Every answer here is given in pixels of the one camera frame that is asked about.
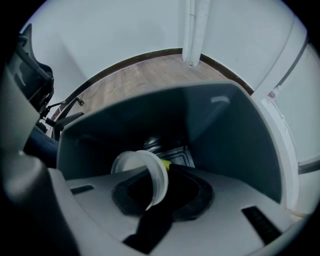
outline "white pipe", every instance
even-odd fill
[[[196,1],[187,0],[185,3],[184,41],[182,49],[182,59],[185,62],[190,62],[191,60],[192,41],[195,29],[195,9]]]
[[[192,42],[190,62],[197,67],[200,60],[202,46],[204,44],[207,21],[209,15],[210,0],[198,0],[195,14],[195,29]]]

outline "black strap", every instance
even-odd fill
[[[172,226],[172,211],[162,202],[145,211],[136,233],[128,236],[123,243],[144,254],[149,254],[163,239]]]

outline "white wall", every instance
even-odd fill
[[[293,137],[299,162],[320,156],[319,71],[319,56],[308,44],[274,99]]]
[[[280,85],[282,81],[286,79],[287,75],[294,67],[294,63],[300,59],[307,41],[307,29],[300,19],[295,16],[292,29],[282,52],[276,59],[270,72],[259,84],[258,88],[254,90],[254,93],[251,96],[256,103],[265,99],[266,95],[275,88],[275,85]]]
[[[212,0],[202,53],[255,90],[281,54],[294,19],[280,0]]]
[[[115,63],[182,47],[184,12],[184,0],[48,0],[28,23],[59,101]]]

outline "black chair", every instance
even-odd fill
[[[47,127],[40,122],[41,119],[45,120],[45,123],[52,127],[51,137],[58,141],[64,127],[84,114],[83,112],[79,112],[66,117],[67,113],[75,102],[78,102],[81,106],[84,102],[76,97],[71,102],[61,101],[48,106],[54,94],[54,75],[49,66],[36,60],[31,38],[32,25],[30,23],[22,34],[18,35],[16,49],[8,66],[15,82],[40,114],[36,125],[45,133]],[[47,118],[50,109],[59,105],[67,106],[64,108],[63,113],[60,114],[58,120],[54,121]]]

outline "gray plastic housing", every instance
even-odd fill
[[[196,168],[281,201],[281,170],[268,127],[232,81],[177,85],[84,115],[63,130],[57,167],[67,180],[106,175],[120,153],[143,150],[151,137],[182,139]]]
[[[119,210],[112,199],[113,189],[141,171],[135,169],[67,183],[70,188],[94,187],[76,194],[76,201],[105,232],[123,241],[136,232],[139,218]],[[263,240],[242,212],[250,206],[256,206],[280,232],[286,232],[293,224],[281,205],[238,179],[199,169],[184,171],[205,180],[212,187],[214,200],[197,219],[172,223],[150,256],[241,256],[264,248]]]

